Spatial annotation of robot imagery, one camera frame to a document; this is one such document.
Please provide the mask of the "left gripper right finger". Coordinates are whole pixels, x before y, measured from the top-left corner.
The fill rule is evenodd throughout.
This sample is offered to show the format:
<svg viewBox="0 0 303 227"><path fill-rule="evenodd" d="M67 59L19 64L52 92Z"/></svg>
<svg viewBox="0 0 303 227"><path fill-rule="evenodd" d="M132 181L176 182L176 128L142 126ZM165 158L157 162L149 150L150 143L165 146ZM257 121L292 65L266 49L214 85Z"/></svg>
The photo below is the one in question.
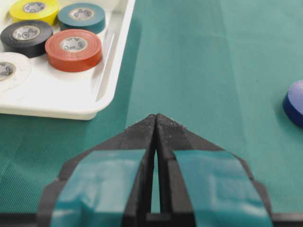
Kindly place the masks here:
<svg viewBox="0 0 303 227"><path fill-rule="evenodd" d="M160 209L175 227L270 227L266 188L247 163L156 115Z"/></svg>

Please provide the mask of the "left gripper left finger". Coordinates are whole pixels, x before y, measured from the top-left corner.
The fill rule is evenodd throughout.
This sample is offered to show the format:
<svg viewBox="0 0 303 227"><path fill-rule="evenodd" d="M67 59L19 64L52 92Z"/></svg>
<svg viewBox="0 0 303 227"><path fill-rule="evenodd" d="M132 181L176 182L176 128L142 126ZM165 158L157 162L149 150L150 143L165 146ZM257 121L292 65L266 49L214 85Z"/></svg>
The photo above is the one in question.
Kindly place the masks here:
<svg viewBox="0 0 303 227"><path fill-rule="evenodd" d="M40 227L142 227L151 210L156 116L66 161L44 189Z"/></svg>

